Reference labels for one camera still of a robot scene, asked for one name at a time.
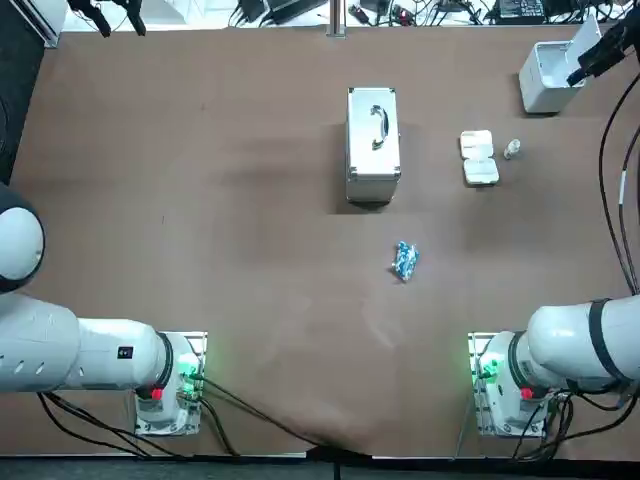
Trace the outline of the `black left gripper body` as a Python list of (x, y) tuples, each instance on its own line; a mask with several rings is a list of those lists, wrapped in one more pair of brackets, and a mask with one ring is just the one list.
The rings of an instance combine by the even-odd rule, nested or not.
[[(69, 7), (82, 13), (94, 13), (98, 7), (90, 0), (68, 0)], [(139, 13), (142, 6), (141, 0), (112, 0), (112, 3), (123, 8), (127, 13)]]

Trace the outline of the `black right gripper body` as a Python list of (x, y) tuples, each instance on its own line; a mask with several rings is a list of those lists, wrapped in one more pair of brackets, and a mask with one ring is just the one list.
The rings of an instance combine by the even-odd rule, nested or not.
[(625, 52), (639, 43), (639, 11), (631, 10), (606, 32), (612, 49)]

